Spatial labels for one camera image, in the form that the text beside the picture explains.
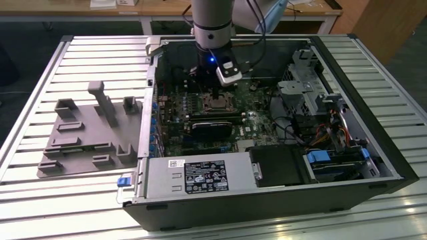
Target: slotted aluminum table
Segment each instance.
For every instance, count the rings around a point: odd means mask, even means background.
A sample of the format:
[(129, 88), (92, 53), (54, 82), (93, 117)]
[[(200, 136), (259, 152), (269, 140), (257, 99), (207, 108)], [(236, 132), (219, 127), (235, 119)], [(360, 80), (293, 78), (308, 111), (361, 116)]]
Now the slotted aluminum table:
[(357, 39), (320, 36), (420, 180), (348, 211), (147, 232), (116, 201), (132, 168), (38, 179), (54, 102), (95, 104), (88, 81), (103, 80), (113, 102), (144, 100), (145, 36), (64, 37), (0, 150), (0, 239), (396, 239), (427, 234), (427, 116)]

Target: power supply label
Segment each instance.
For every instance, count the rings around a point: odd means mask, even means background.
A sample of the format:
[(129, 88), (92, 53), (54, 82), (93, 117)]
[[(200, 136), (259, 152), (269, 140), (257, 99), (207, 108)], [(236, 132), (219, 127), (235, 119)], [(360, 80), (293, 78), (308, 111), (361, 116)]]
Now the power supply label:
[(228, 191), (224, 161), (189, 162), (184, 164), (185, 193), (201, 194)]

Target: wooden desk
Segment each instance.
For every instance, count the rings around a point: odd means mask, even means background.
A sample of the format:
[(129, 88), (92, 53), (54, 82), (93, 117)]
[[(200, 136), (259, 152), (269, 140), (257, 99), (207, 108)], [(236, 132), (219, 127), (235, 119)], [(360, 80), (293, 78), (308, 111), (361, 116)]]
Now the wooden desk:
[[(89, 0), (0, 0), (0, 22), (104, 22), (139, 21), (144, 35), (152, 35), (152, 21), (181, 21), (189, 0), (139, 0), (136, 6), (91, 10)], [(343, 11), (332, 9), (325, 0), (295, 5), (287, 9), (280, 21), (321, 22), (317, 33), (328, 34)]]
[[(191, 4), (191, 0), (140, 0), (143, 1), (141, 8), (141, 25), (145, 35), (152, 35), (151, 22), (152, 21), (181, 21), (183, 11)], [(313, 0), (309, 4), (295, 5), (295, 12), (285, 9), (280, 21), (309, 21), (321, 22), (317, 33), (328, 34), (333, 26), (335, 20), (343, 14), (343, 10), (332, 9), (324, 0)], [(192, 9), (187, 14), (191, 20)]]
[(91, 0), (0, 0), (0, 16), (121, 16), (140, 15), (143, 0), (136, 6), (91, 10)]
[(91, 0), (0, 0), (0, 22), (42, 22), (46, 30), (52, 22), (140, 22), (141, 9), (141, 0), (107, 10), (91, 10)]

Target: wooden cabinet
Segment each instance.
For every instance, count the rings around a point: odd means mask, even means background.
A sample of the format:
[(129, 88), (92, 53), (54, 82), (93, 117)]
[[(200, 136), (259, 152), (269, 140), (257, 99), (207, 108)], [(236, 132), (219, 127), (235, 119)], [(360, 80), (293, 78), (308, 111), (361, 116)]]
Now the wooden cabinet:
[(427, 0), (336, 0), (343, 8), (331, 34), (353, 33), (385, 64), (427, 15)]

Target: blue plastic clip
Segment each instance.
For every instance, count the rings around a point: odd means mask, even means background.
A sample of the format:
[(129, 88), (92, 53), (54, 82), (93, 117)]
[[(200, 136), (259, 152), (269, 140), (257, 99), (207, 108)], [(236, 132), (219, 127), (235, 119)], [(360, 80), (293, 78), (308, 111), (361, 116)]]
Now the blue plastic clip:
[(368, 159), (371, 157), (369, 152), (365, 148), (361, 148), (361, 154), (363, 154), (364, 159)]
[(129, 187), (129, 186), (132, 186), (131, 177), (129, 176), (128, 177), (120, 177), (117, 179), (117, 187), (123, 188), (123, 187)]
[(321, 150), (321, 151), (311, 151), (308, 154), (307, 154), (307, 158), (308, 158), (308, 162), (312, 164), (312, 163), (316, 163), (316, 162), (327, 162), (327, 161), (331, 161), (331, 158), (329, 158), (329, 154), (327, 151)]

